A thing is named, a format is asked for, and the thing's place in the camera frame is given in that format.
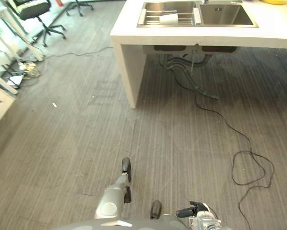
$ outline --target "double sink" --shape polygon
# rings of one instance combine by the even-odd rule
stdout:
[[[137,27],[258,27],[240,0],[145,2]]]

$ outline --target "cable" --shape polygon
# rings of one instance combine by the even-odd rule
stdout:
[[[200,109],[202,109],[202,110],[204,110],[204,111],[208,111],[208,112],[212,112],[212,113],[218,114],[219,116],[221,116],[221,118],[224,120],[225,124],[226,124],[230,129],[232,129],[232,130],[234,130],[235,132],[237,132],[237,133],[239,133],[240,135],[242,135],[242,136],[247,140],[247,142],[249,143],[250,150],[241,150],[241,151],[235,153],[235,154],[234,154],[234,157],[233,157],[233,160],[232,160],[231,177],[232,177],[233,182],[234,182],[236,185],[238,185],[238,186],[245,186],[245,185],[253,184],[254,182],[256,182],[256,181],[258,181],[258,180],[260,180],[260,179],[263,179],[263,178],[266,176],[266,169],[255,159],[255,157],[262,158],[262,159],[266,160],[266,161],[269,162],[270,165],[272,166],[272,172],[271,172],[271,175],[270,175],[270,177],[269,177],[268,184],[267,184],[267,185],[253,185],[253,186],[249,187],[249,188],[247,189],[245,195],[239,200],[239,203],[238,203],[239,211],[240,211],[240,213],[242,214],[242,216],[244,217],[244,219],[246,220],[247,225],[248,225],[248,229],[251,230],[250,223],[249,223],[249,221],[248,221],[246,215],[245,215],[245,214],[243,213],[243,211],[241,210],[240,205],[241,205],[242,201],[247,197],[247,195],[249,194],[250,190],[252,190],[252,189],[254,189],[254,188],[270,188],[270,187],[271,187],[272,180],[273,180],[274,173],[275,173],[275,166],[274,166],[274,164],[273,164],[268,158],[266,158],[266,157],[264,157],[264,156],[262,156],[262,155],[259,155],[259,154],[257,154],[257,153],[254,153],[254,152],[252,151],[252,144],[251,144],[251,141],[250,141],[249,137],[246,136],[244,133],[242,133],[242,132],[236,130],[234,127],[232,127],[232,126],[228,123],[228,121],[225,119],[225,117],[224,117],[220,112],[217,112],[217,111],[212,110],[212,109],[203,108],[202,106],[200,106],[200,105],[198,104],[198,101],[197,101],[196,91],[193,90],[193,89],[190,89],[190,88],[188,88],[188,87],[185,87],[184,85],[182,85],[182,84],[178,81],[175,72],[174,72],[173,70],[171,70],[171,69],[169,69],[169,70],[170,70],[171,72],[173,72],[173,74],[174,74],[174,79],[175,79],[176,83],[177,83],[180,87],[182,87],[182,88],[184,88],[184,89],[186,89],[186,90],[189,90],[189,91],[191,91],[191,92],[193,92],[193,93],[195,94],[195,105],[196,105],[198,108],[200,108]],[[251,155],[251,158],[252,158],[252,159],[255,161],[255,163],[262,169],[262,171],[263,171],[263,175],[262,175],[262,176],[258,177],[257,179],[254,179],[254,180],[251,180],[251,181],[249,181],[249,182],[246,182],[246,183],[238,183],[238,182],[236,181],[236,179],[234,178],[235,159],[236,159],[236,157],[237,157],[238,155],[242,155],[242,154],[249,154],[249,155]]]
[[[209,207],[209,209],[212,210],[212,212],[213,212],[213,214],[215,215],[216,219],[218,219],[218,216],[217,216],[216,212],[211,208],[211,206],[208,205],[208,207]]]
[[[66,53],[66,54],[60,54],[60,55],[50,55],[50,56],[47,56],[47,58],[52,58],[52,57],[63,57],[63,56],[66,56],[66,55],[75,55],[75,56],[86,56],[86,57],[89,57],[90,55],[89,54],[94,54],[94,53],[98,53],[98,52],[101,52],[105,49],[109,49],[109,48],[113,48],[112,46],[107,46],[107,47],[104,47],[98,51],[91,51],[91,52],[86,52],[86,53],[82,53],[82,54],[76,54],[76,53],[73,53],[73,52],[69,52],[69,53]]]

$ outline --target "black chair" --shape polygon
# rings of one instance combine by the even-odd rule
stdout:
[[[51,7],[49,0],[8,0],[6,4],[21,20],[37,18],[42,23],[44,30],[39,34],[43,35],[44,47],[47,47],[46,37],[47,35],[51,35],[50,32],[60,34],[63,39],[66,39],[66,36],[62,32],[54,30],[54,28],[61,27],[65,31],[66,29],[62,25],[46,26],[40,19],[40,15],[48,12]]]
[[[81,6],[89,6],[90,7],[90,10],[94,10],[93,6],[92,5],[89,5],[88,3],[91,2],[91,1],[78,1],[78,0],[75,0],[75,2],[72,2],[68,8],[66,9],[66,13],[67,13],[67,16],[70,16],[69,14],[69,11],[74,9],[75,7],[77,7],[77,10],[78,10],[78,13],[79,15],[82,17],[83,14],[81,13]]]

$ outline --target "chair base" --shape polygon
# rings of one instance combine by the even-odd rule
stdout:
[[[46,38],[47,38],[47,35],[51,35],[50,32],[53,32],[53,33],[57,33],[57,34],[60,34],[62,35],[62,38],[63,39],[66,39],[66,36],[60,32],[60,31],[57,31],[57,30],[54,30],[54,28],[58,28],[58,27],[61,27],[63,31],[66,31],[65,27],[63,27],[62,25],[51,25],[51,26],[46,26],[43,21],[37,17],[37,19],[42,23],[42,26],[43,26],[43,31],[41,31],[36,37],[39,37],[40,35],[43,36],[43,46],[44,47],[47,47],[47,44],[46,44]]]
[[[78,0],[75,0],[75,2],[71,3],[68,6],[68,8],[66,10],[67,16],[70,16],[70,14],[69,14],[70,10],[73,10],[74,8],[77,7],[77,11],[78,11],[79,15],[82,17],[83,14],[81,13],[81,6],[88,6],[88,7],[90,7],[90,10],[93,11],[94,10],[93,6],[88,4],[88,2],[91,2],[91,1],[78,1]]]

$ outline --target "yellow object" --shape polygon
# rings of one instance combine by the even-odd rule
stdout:
[[[283,5],[287,3],[287,0],[261,0],[263,2],[273,4],[273,5]]]

